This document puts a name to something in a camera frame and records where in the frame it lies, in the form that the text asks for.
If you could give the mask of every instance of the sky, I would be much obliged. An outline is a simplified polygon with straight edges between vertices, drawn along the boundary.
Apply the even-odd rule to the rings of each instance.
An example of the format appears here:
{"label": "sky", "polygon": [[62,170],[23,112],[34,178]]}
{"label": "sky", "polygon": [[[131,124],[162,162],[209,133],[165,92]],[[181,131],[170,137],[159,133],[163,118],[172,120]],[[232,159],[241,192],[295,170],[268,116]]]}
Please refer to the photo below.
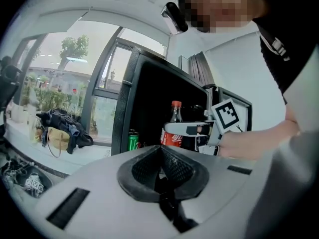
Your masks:
{"label": "sky", "polygon": [[[87,63],[69,62],[65,70],[91,75],[105,45],[117,28],[118,26],[111,24],[78,20],[65,33],[48,34],[40,47],[40,55],[33,60],[30,66],[57,69],[61,61],[59,52],[62,50],[62,40],[66,37],[78,38],[85,34],[89,38],[88,55],[82,59]],[[164,47],[161,44],[135,31],[125,29],[121,38],[138,43],[162,55],[164,53]],[[130,51],[117,48],[111,65],[111,71],[115,72],[115,81],[122,81],[130,55]]]}

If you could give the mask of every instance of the red label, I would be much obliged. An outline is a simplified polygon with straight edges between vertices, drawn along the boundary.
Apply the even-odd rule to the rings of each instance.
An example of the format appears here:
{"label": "red label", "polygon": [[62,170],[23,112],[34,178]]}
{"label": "red label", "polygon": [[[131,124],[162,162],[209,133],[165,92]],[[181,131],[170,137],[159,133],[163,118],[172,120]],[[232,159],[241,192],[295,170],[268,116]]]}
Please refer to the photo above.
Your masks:
{"label": "red label", "polygon": [[182,135],[167,133],[164,129],[161,131],[160,143],[166,146],[181,146]]}

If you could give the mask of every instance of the human arm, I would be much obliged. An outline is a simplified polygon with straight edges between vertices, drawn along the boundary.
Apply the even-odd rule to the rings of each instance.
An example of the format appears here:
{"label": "human arm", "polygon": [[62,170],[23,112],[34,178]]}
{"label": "human arm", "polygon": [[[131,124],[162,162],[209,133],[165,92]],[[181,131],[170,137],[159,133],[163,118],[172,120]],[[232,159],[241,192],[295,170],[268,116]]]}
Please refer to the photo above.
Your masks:
{"label": "human arm", "polygon": [[285,120],[275,127],[262,131],[226,133],[220,143],[219,156],[257,160],[265,151],[278,147],[280,142],[298,132],[294,113],[286,105]]}

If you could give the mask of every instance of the black chair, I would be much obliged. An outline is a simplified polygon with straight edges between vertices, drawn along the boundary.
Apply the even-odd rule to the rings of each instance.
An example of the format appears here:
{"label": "black chair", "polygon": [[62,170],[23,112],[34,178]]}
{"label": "black chair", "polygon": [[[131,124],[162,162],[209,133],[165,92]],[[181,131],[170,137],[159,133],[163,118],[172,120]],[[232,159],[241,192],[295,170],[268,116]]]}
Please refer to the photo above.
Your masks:
{"label": "black chair", "polygon": [[0,144],[4,142],[6,116],[5,111],[9,102],[13,98],[14,94],[19,88],[20,83],[18,82],[19,74],[21,70],[13,65],[7,65],[1,70],[0,74],[0,114],[3,112],[3,124],[0,125]]}

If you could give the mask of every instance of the coca-cola bottle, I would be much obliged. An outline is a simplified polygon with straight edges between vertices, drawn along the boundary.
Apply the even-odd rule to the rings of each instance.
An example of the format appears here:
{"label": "coca-cola bottle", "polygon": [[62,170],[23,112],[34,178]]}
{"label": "coca-cola bottle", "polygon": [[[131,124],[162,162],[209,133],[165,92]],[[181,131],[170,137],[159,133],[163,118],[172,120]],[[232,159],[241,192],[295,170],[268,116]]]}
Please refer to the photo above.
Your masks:
{"label": "coca-cola bottle", "polygon": [[[173,101],[171,102],[171,113],[170,113],[170,123],[177,123],[182,122],[181,115],[180,115],[180,108],[181,102],[180,101]],[[161,131],[160,143],[163,145],[170,145],[170,146],[181,146],[181,141],[183,136],[167,133],[164,128]]]}

